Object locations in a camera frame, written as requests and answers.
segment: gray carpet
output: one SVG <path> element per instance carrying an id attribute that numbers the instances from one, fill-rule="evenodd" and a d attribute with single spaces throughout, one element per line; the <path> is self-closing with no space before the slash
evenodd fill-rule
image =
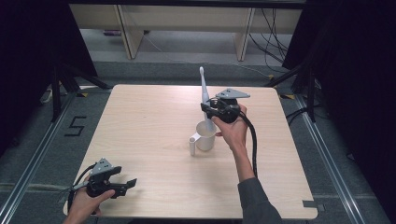
<path id="1" fill-rule="evenodd" d="M 201 64 L 171 64 L 171 63 L 95 63 L 101 80 L 110 85 L 115 84 L 163 84 L 163 85 L 200 85 L 199 66 Z M 280 76 L 265 66 L 249 66 L 250 69 L 235 65 L 204 64 L 207 85 L 219 86 L 262 86 L 269 81 L 267 76 Z M 78 78 L 81 85 L 91 85 Z M 292 78 L 278 85 L 279 93 L 291 93 Z M 87 97 L 74 99 L 57 132 L 50 149 L 42 161 L 32 187 L 24 195 L 11 223 L 60 223 L 64 219 L 63 204 L 59 203 L 59 192 L 53 190 L 34 189 L 34 186 L 50 186 L 53 188 L 67 187 L 74 181 L 85 151 L 106 105 L 109 93 L 90 93 Z M 294 100 L 281 99 L 285 115 L 298 109 Z M 35 152 L 41 137 L 50 124 L 51 103 L 37 108 L 24 132 L 20 134 L 21 143 L 11 147 L 0 158 L 0 202 L 3 202 L 10 192 L 9 183 L 18 181 L 21 173 Z M 359 167 L 347 159 L 347 148 L 342 138 L 337 134 L 326 111 L 316 109 L 317 125 L 332 152 L 340 172 L 350 187 L 367 223 L 389 223 L 387 217 L 370 187 L 361 175 Z M 80 136 L 67 136 L 78 133 L 70 128 L 75 117 L 75 125 L 84 126 Z M 297 146 L 302 165 L 314 195 L 314 199 L 324 210 L 319 210 L 318 217 L 309 223 L 350 223 L 332 181 L 324 167 L 318 150 L 305 127 L 303 118 L 298 117 L 290 130 Z M 238 220 L 222 220 L 226 223 L 238 223 Z M 100 218 L 98 223 L 212 223 L 209 220 L 162 220 L 131 218 Z M 305 223 L 304 220 L 285 220 L 284 223 Z"/>

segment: mug handle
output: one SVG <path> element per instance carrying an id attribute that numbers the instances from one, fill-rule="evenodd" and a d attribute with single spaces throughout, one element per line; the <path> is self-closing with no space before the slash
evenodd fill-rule
<path id="1" fill-rule="evenodd" d="M 201 137 L 200 134 L 195 133 L 193 136 L 190 137 L 190 154 L 192 156 L 195 155 L 195 142 Z"/>

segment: black cable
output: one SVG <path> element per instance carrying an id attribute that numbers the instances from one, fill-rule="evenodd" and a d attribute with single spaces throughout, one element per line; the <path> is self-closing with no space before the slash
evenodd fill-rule
<path id="1" fill-rule="evenodd" d="M 274 10 L 276 10 L 276 9 L 273 8 L 273 26 L 275 26 L 275 16 L 276 16 L 276 13 L 274 12 Z M 281 45 L 283 48 L 285 48 L 285 49 L 287 50 L 288 47 L 286 47 L 284 44 L 282 44 L 282 43 L 277 39 L 276 33 L 274 32 L 273 28 L 272 28 L 271 25 L 270 25 L 270 22 L 268 21 L 267 17 L 265 16 L 265 13 L 264 13 L 264 10 L 263 10 L 263 9 L 262 9 L 262 15 L 264 16 L 264 18 L 265 18 L 265 20 L 266 20 L 266 22 L 267 22 L 267 24 L 268 24 L 268 27 L 270 28 L 271 34 L 274 35 L 274 38 L 276 39 L 276 42 L 277 42 L 278 46 Z"/>
<path id="2" fill-rule="evenodd" d="M 283 61 L 281 59 L 279 59 L 278 57 L 276 57 L 275 54 L 271 53 L 270 51 L 268 51 L 268 49 L 263 48 L 259 43 L 257 43 L 256 40 L 253 38 L 253 36 L 251 36 L 251 34 L 249 34 L 249 36 L 250 36 L 251 40 L 253 41 L 253 43 L 257 46 L 257 48 L 259 48 L 261 51 L 264 51 L 265 53 L 269 54 L 271 57 L 273 57 L 278 62 L 283 63 Z"/>
<path id="3" fill-rule="evenodd" d="M 257 176 L 257 136 L 256 136 L 256 130 L 253 127 L 253 124 L 250 122 L 246 114 L 242 111 L 240 111 L 239 117 L 241 117 L 244 122 L 247 124 L 247 126 L 250 129 L 251 132 L 251 138 L 253 142 L 253 150 L 252 150 L 252 156 L 251 156 L 251 163 L 253 166 L 253 173 L 254 175 L 258 178 Z"/>
<path id="4" fill-rule="evenodd" d="M 315 107 L 321 107 L 321 104 L 314 105 L 314 108 L 315 108 Z M 298 110 L 292 112 L 291 114 L 288 114 L 288 115 L 286 116 L 286 119 L 292 117 L 291 120 L 288 122 L 289 126 L 291 125 L 291 123 L 292 123 L 299 115 L 301 115 L 301 114 L 303 114 L 304 112 L 307 112 L 307 111 L 308 111 L 308 107 L 304 107 L 304 108 L 301 108 L 301 109 L 298 109 Z"/>
<path id="5" fill-rule="evenodd" d="M 271 52 L 268 51 L 267 49 L 264 49 L 260 44 L 258 44 L 258 43 L 256 42 L 256 40 L 253 38 L 253 36 L 251 36 L 251 34 L 249 34 L 249 36 L 250 36 L 251 40 L 253 41 L 253 43 L 257 46 L 257 48 L 259 48 L 260 50 L 262 50 L 262 51 L 265 53 L 265 55 L 264 55 L 265 65 L 266 65 L 269 69 L 271 69 L 272 71 L 274 71 L 274 72 L 285 73 L 285 72 L 278 71 L 278 70 L 275 70 L 274 68 L 270 67 L 270 65 L 268 65 L 266 55 L 269 54 L 271 57 L 273 57 L 274 59 L 276 59 L 276 60 L 279 61 L 280 63 L 283 63 L 283 61 L 280 60 L 278 57 L 276 57 L 275 54 L 271 53 Z"/>

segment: black tape marking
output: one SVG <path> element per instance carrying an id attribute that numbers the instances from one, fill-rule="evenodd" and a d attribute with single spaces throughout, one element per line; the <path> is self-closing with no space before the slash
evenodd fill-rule
<path id="1" fill-rule="evenodd" d="M 304 201 L 304 200 L 303 200 L 303 206 L 312 207 L 312 208 L 318 207 L 317 203 L 315 203 L 314 201 Z"/>
<path id="2" fill-rule="evenodd" d="M 77 128 L 77 129 L 79 129 L 78 133 L 67 133 L 64 136 L 65 137 L 79 137 L 81 135 L 82 130 L 84 129 L 85 126 L 74 125 L 74 122 L 76 121 L 76 119 L 85 119 L 85 118 L 87 118 L 87 117 L 86 116 L 74 116 L 69 128 Z"/>

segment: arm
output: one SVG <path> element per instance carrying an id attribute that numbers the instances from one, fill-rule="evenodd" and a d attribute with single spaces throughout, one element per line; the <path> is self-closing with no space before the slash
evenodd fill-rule
<path id="1" fill-rule="evenodd" d="M 80 224 L 93 213 L 101 216 L 102 213 L 99 209 L 99 204 L 111 198 L 115 193 L 114 189 L 108 190 L 97 197 L 90 197 L 87 194 L 87 188 L 79 189 L 76 193 L 75 199 L 70 211 L 67 214 L 64 224 Z"/>
<path id="2" fill-rule="evenodd" d="M 242 112 L 246 114 L 247 108 L 243 105 L 240 106 Z M 251 168 L 246 149 L 248 130 L 246 123 L 239 117 L 231 124 L 224 123 L 217 117 L 213 117 L 212 120 L 221 130 L 220 133 L 216 133 L 216 136 L 223 136 L 233 153 L 239 178 L 238 190 L 244 223 L 281 223 L 282 219 L 279 213 L 268 201 L 262 184 L 255 177 Z"/>

